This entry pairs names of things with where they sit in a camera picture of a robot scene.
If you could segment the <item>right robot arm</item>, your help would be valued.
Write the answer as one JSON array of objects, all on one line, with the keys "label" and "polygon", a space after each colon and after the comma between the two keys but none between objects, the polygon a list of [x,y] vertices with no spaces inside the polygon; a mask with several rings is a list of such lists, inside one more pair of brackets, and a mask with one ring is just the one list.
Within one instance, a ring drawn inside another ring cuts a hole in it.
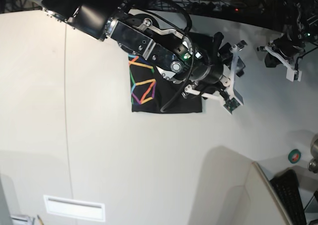
[{"label": "right robot arm", "polygon": [[223,44],[221,32],[201,35],[194,41],[190,15],[171,0],[162,0],[185,18],[179,28],[162,29],[163,17],[141,9],[146,0],[30,0],[51,17],[97,40],[110,38],[130,55],[144,60],[163,79],[178,84],[178,90],[160,104],[161,113],[171,112],[181,98],[219,101],[230,113],[243,105],[235,79],[244,69],[239,51],[245,41]]}]

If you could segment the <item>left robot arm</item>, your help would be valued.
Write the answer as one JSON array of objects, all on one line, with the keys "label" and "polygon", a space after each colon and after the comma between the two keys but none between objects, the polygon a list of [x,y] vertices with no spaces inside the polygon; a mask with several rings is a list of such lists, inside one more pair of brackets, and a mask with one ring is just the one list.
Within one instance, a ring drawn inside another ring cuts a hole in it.
[{"label": "left robot arm", "polygon": [[281,24],[282,34],[257,50],[267,53],[267,68],[286,61],[298,72],[300,61],[312,52],[305,50],[306,45],[318,48],[318,0],[275,0],[273,11],[274,22]]}]

